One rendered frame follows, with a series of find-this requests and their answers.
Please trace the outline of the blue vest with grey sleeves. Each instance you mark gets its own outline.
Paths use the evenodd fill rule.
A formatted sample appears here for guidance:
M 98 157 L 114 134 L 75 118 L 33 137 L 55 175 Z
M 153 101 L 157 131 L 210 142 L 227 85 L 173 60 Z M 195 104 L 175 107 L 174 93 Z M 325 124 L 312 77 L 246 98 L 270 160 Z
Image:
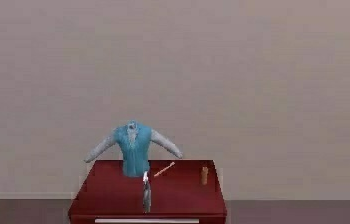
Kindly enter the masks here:
M 169 153 L 183 158 L 183 152 L 164 135 L 137 121 L 116 127 L 86 156 L 84 161 L 90 163 L 102 153 L 117 144 L 122 152 L 122 171 L 127 177 L 143 177 L 150 170 L 148 160 L 150 144 L 155 143 Z

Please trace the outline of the grey dispenser bottle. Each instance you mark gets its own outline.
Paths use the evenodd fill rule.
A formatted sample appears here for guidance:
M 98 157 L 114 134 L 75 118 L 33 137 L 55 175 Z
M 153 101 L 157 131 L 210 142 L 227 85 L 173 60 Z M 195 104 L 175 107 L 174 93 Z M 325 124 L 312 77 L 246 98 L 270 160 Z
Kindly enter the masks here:
M 148 171 L 145 171 L 143 175 L 143 210 L 145 213 L 149 213 L 151 210 L 151 187 Z

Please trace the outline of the orange stick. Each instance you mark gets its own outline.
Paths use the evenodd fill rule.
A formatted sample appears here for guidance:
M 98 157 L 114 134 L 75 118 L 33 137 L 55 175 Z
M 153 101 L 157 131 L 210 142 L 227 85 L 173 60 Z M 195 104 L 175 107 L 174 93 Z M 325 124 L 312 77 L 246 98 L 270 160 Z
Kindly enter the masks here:
M 160 171 L 158 171 L 154 177 L 158 177 L 160 176 L 162 173 L 164 173 L 165 171 L 167 171 L 168 169 L 170 169 L 171 167 L 173 167 L 175 165 L 175 162 L 171 162 L 168 166 L 166 166 L 165 168 L 161 169 Z

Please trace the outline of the red table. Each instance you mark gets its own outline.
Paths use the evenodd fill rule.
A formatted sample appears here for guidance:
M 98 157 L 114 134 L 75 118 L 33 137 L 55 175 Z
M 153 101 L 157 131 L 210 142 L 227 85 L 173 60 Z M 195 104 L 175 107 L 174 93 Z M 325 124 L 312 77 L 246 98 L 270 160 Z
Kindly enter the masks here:
M 226 224 L 227 209 L 211 160 L 150 162 L 151 210 L 143 210 L 143 180 L 123 175 L 120 160 L 94 163 L 68 211 L 70 224 Z M 202 167 L 208 183 L 201 184 Z

